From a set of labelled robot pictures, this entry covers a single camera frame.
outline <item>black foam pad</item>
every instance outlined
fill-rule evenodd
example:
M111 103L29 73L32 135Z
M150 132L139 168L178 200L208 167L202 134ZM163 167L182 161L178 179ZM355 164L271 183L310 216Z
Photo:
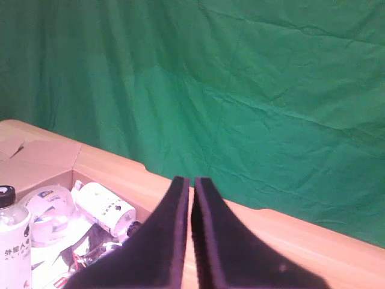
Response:
M210 178L196 178L191 226L201 289L329 288L248 230Z
M176 176L162 201L121 248L73 275L64 289L180 288L189 179Z

